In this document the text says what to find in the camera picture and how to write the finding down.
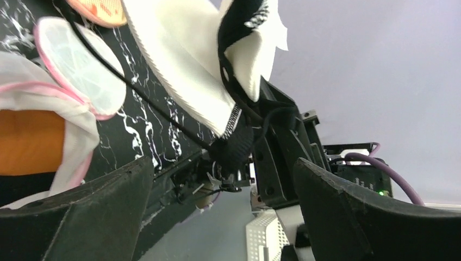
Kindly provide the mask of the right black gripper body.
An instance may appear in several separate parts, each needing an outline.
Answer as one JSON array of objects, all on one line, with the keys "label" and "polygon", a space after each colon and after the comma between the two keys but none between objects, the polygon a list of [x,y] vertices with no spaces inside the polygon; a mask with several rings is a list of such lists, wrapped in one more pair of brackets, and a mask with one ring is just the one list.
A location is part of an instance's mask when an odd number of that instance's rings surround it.
[{"label": "right black gripper body", "polygon": [[292,98],[265,79],[261,80],[256,109],[265,120],[265,135],[257,141],[253,154],[260,198],[273,209],[296,205],[293,168],[297,159],[330,169],[315,129],[317,113],[300,113]]}]

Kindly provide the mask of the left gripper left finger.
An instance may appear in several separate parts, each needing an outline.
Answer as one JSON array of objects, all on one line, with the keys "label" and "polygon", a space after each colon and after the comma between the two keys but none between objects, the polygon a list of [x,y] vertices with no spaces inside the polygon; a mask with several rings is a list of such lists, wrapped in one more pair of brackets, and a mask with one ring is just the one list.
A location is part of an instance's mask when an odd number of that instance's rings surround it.
[{"label": "left gripper left finger", "polygon": [[19,209],[1,210],[1,260],[131,260],[154,167],[139,158]]}]

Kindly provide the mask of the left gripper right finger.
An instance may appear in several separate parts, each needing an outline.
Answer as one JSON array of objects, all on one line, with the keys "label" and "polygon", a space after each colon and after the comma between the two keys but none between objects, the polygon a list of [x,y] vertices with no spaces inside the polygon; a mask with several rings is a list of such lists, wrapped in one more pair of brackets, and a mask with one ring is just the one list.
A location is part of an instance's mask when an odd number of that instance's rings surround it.
[{"label": "left gripper right finger", "polygon": [[303,158],[293,177],[316,260],[460,260],[460,213],[381,196]]}]

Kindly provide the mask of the white mesh laundry bag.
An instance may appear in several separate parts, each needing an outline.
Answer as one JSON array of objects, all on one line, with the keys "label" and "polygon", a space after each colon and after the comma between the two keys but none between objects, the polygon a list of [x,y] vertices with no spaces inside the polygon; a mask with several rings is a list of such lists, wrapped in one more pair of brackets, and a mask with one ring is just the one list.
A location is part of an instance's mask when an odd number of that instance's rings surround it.
[{"label": "white mesh laundry bag", "polygon": [[17,209],[79,186],[99,143],[97,121],[122,107],[126,85],[76,37],[72,24],[42,17],[34,40],[43,66],[1,53],[1,110],[53,111],[66,120],[63,159],[55,172],[1,175],[1,207]]}]

